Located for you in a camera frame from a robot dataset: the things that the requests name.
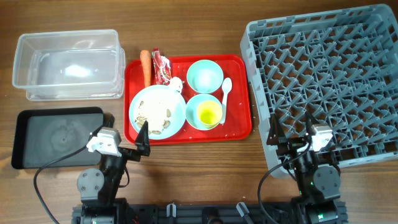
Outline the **clear plastic bin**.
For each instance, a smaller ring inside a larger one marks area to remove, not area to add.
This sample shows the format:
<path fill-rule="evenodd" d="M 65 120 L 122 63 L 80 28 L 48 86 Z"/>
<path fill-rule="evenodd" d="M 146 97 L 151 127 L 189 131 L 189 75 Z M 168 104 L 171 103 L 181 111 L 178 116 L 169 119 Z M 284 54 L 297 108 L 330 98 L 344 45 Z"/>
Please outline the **clear plastic bin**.
<path fill-rule="evenodd" d="M 124 93 L 125 68 L 114 29 L 23 34 L 12 84 L 30 101 L 115 99 Z"/>

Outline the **light blue plate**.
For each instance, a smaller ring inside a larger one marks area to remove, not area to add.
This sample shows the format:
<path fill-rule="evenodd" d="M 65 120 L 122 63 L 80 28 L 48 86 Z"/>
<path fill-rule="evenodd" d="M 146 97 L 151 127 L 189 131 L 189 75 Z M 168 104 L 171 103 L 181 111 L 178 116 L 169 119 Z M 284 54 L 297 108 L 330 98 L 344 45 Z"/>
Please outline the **light blue plate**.
<path fill-rule="evenodd" d="M 132 99 L 128 118 L 138 133 L 148 124 L 149 138 L 163 140 L 176 135 L 186 120 L 187 104 L 183 96 L 165 85 L 152 85 Z"/>

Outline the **red serving tray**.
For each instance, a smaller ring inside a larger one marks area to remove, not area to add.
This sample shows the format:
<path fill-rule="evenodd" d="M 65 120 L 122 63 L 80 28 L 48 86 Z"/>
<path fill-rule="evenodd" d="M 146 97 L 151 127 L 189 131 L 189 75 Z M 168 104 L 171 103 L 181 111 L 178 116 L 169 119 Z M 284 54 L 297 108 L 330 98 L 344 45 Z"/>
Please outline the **red serving tray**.
<path fill-rule="evenodd" d="M 246 138 L 252 130 L 251 104 L 249 101 L 246 67 L 241 58 L 233 54 L 191 57 L 170 57 L 172 75 L 186 81 L 188 68 L 199 60 L 212 60 L 232 80 L 228 94 L 226 121 L 209 131 L 199 131 L 184 123 L 174 136 L 164 140 L 151 140 L 150 145 L 187 144 L 198 142 L 234 141 Z M 129 120 L 129 107 L 133 98 L 144 88 L 141 61 L 132 61 L 126 66 L 124 78 L 124 137 L 134 143 L 137 131 Z"/>

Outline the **light blue bowl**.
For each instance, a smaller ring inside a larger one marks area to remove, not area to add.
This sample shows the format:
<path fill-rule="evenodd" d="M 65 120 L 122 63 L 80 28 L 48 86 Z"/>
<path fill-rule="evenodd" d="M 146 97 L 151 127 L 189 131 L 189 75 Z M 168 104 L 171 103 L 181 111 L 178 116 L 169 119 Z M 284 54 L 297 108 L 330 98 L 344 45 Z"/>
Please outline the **light blue bowl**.
<path fill-rule="evenodd" d="M 187 110 L 186 110 L 187 121 L 188 121 L 190 126 L 192 126 L 193 128 L 195 128 L 197 130 L 200 130 L 200 131 L 207 131 L 207 130 L 213 129 L 213 128 L 204 127 L 200 123 L 200 121 L 199 121 L 199 119 L 197 117 L 197 107 L 198 107 L 198 105 L 201 102 L 206 101 L 206 100 L 214 100 L 214 101 L 218 101 L 220 103 L 220 101 L 215 96 L 210 95 L 210 94 L 198 94 L 198 95 L 195 95 L 191 99 L 189 99 L 189 101 L 187 103 Z"/>

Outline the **mint green bowl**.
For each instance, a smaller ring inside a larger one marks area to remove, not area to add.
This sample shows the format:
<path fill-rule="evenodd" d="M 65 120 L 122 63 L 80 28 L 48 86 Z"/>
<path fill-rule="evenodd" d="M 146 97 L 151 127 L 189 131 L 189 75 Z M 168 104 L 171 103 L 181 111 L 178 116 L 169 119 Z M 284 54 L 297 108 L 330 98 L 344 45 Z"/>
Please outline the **mint green bowl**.
<path fill-rule="evenodd" d="M 194 62 L 187 71 L 187 83 L 197 93 L 215 92 L 224 80 L 222 68 L 212 60 Z"/>

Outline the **white plastic spoon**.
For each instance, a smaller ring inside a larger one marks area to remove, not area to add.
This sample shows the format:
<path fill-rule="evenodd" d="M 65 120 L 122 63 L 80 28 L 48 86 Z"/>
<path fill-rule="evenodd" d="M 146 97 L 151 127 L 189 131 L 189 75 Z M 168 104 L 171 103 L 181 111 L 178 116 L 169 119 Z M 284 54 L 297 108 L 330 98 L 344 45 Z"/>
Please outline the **white plastic spoon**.
<path fill-rule="evenodd" d="M 232 80 L 230 78 L 225 78 L 221 89 L 223 91 L 223 99 L 222 99 L 222 117 L 220 120 L 220 124 L 224 124 L 225 120 L 226 120 L 226 107 L 227 107 L 227 102 L 228 102 L 228 94 L 230 93 L 230 91 L 232 90 Z"/>

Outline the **yellow cup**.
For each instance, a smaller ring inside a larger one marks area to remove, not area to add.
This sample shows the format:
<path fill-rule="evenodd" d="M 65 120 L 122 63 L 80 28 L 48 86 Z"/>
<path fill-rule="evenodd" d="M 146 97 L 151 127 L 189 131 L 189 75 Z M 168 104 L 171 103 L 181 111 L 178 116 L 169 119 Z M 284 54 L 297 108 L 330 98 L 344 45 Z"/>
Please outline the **yellow cup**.
<path fill-rule="evenodd" d="M 197 117 L 200 123 L 206 128 L 214 128 L 222 118 L 222 106 L 218 101 L 206 100 L 197 107 Z"/>

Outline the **grey dishwasher rack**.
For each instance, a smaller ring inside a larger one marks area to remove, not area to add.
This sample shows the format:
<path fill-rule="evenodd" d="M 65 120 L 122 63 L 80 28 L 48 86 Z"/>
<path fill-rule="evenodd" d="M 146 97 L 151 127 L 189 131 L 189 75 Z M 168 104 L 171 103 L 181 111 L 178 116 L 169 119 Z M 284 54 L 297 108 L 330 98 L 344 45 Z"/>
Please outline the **grey dishwasher rack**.
<path fill-rule="evenodd" d="M 262 142 L 273 114 L 293 138 L 311 113 L 333 131 L 319 158 L 340 167 L 397 158 L 397 20 L 388 5 L 252 21 L 240 48 Z"/>

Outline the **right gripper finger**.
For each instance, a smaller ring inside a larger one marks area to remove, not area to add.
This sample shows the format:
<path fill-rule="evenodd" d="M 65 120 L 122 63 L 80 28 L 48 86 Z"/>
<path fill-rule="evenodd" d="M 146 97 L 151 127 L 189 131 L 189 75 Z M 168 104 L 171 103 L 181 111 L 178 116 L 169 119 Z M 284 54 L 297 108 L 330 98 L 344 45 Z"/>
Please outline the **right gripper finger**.
<path fill-rule="evenodd" d="M 267 145 L 278 146 L 286 143 L 286 136 L 284 130 L 279 123 L 279 117 L 276 114 L 272 114 L 270 117 L 270 130 L 267 138 Z"/>
<path fill-rule="evenodd" d="M 308 135 L 315 135 L 315 131 L 313 130 L 312 126 L 317 124 L 318 120 L 308 111 L 305 112 L 305 129 Z"/>

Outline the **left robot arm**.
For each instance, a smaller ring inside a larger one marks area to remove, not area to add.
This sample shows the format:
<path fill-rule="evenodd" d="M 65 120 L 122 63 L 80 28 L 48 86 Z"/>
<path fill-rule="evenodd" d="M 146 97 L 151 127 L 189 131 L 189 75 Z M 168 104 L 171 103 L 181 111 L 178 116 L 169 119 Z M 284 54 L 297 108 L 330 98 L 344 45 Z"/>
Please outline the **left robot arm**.
<path fill-rule="evenodd" d="M 139 217 L 127 203 L 117 198 L 121 179 L 127 174 L 127 161 L 139 162 L 150 155 L 149 127 L 144 121 L 134 144 L 136 149 L 120 146 L 121 136 L 117 129 L 101 125 L 90 134 L 86 145 L 89 152 L 101 154 L 98 168 L 84 170 L 78 177 L 77 188 L 81 195 L 81 207 L 74 207 L 72 223 L 139 223 Z"/>

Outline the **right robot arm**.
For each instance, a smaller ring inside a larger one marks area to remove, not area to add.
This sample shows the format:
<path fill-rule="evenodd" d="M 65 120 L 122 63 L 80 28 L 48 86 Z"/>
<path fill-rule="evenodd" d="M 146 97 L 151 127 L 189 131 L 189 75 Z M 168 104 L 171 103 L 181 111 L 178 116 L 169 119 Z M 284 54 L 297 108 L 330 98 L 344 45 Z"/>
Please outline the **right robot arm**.
<path fill-rule="evenodd" d="M 334 162 L 321 166 L 317 153 L 326 148 L 333 137 L 329 125 L 320 123 L 305 113 L 305 135 L 288 138 L 276 114 L 270 118 L 268 146 L 277 146 L 277 152 L 288 155 L 289 160 L 269 169 L 257 188 L 261 211 L 271 223 L 277 223 L 261 200 L 261 187 L 265 179 L 281 167 L 292 168 L 300 195 L 289 203 L 292 223 L 347 223 L 345 203 L 340 201 L 341 171 Z"/>

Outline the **white tissue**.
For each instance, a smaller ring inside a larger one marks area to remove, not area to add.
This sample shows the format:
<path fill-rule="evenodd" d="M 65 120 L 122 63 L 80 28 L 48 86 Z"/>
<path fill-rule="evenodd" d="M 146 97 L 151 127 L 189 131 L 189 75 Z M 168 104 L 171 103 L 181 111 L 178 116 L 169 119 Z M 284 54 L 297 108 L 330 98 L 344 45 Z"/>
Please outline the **white tissue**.
<path fill-rule="evenodd" d="M 181 93 L 183 90 L 183 81 L 179 77 L 172 77 L 169 81 L 169 88 Z"/>

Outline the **red snack wrapper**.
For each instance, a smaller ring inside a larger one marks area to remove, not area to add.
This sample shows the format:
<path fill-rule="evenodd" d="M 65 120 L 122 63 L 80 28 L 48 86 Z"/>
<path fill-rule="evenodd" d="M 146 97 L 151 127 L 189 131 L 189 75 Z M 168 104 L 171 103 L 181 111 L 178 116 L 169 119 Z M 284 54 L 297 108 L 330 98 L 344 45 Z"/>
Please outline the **red snack wrapper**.
<path fill-rule="evenodd" d="M 154 48 L 152 51 L 152 61 L 154 64 L 156 84 L 168 85 L 172 79 L 169 59 L 162 56 L 158 48 Z"/>

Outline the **black plastic tray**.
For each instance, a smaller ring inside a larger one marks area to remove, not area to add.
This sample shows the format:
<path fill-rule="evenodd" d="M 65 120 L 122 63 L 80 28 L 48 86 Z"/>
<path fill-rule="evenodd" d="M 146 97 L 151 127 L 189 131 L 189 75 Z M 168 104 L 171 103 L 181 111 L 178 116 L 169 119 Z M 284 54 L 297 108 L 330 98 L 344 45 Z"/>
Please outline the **black plastic tray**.
<path fill-rule="evenodd" d="M 99 107 L 20 112 L 11 166 L 14 169 L 38 169 L 85 147 L 90 134 L 103 124 L 103 114 Z"/>

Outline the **orange carrot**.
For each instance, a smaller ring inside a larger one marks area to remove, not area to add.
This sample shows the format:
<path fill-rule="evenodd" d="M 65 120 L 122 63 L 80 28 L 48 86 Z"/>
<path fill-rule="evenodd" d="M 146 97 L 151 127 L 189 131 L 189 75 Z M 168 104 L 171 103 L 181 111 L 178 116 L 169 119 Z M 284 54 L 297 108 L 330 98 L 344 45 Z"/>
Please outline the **orange carrot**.
<path fill-rule="evenodd" d="M 148 50 L 142 50 L 140 53 L 140 61 L 144 76 L 144 86 L 148 87 L 151 84 L 152 76 L 152 55 Z"/>

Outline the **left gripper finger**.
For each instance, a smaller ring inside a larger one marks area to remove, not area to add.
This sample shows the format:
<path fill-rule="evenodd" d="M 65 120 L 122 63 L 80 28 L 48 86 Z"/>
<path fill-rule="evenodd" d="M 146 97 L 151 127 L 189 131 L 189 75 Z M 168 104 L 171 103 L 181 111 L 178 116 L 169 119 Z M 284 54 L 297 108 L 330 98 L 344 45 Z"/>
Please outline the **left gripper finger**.
<path fill-rule="evenodd" d="M 134 142 L 140 155 L 149 157 L 150 142 L 149 142 L 149 123 L 147 121 L 142 125 L 137 138 Z"/>
<path fill-rule="evenodd" d="M 113 128 L 114 126 L 114 116 L 111 113 L 103 114 L 103 124 L 101 127 Z"/>

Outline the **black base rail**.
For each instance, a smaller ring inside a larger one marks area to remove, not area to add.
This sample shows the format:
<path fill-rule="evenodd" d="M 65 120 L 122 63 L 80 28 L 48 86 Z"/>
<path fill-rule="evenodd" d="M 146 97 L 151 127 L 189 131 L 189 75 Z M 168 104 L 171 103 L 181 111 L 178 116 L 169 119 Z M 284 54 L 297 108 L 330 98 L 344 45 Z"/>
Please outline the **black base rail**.
<path fill-rule="evenodd" d="M 348 223 L 344 202 L 334 207 L 313 205 L 307 214 L 301 214 L 288 202 L 272 202 L 264 206 L 277 223 Z M 269 223 L 257 204 L 237 205 L 131 205 L 118 213 L 117 210 L 93 210 L 75 207 L 72 223 Z"/>

